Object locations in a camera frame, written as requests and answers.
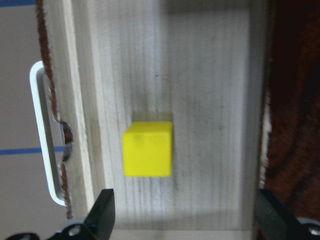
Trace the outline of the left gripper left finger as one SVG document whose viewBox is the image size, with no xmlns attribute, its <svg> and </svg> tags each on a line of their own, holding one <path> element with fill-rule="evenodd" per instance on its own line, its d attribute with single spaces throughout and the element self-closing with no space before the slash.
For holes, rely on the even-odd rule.
<svg viewBox="0 0 320 240">
<path fill-rule="evenodd" d="M 81 223 L 73 223 L 52 235 L 50 240 L 108 240 L 116 219 L 113 189 L 103 189 L 87 217 Z"/>
</svg>

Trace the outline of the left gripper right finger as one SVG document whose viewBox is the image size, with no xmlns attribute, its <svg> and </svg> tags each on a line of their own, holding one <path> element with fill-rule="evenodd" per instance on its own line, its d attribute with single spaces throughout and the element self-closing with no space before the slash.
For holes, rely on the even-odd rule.
<svg viewBox="0 0 320 240">
<path fill-rule="evenodd" d="M 295 217 L 270 190 L 258 191 L 254 216 L 266 240 L 318 240 L 320 238 L 319 221 Z"/>
</svg>

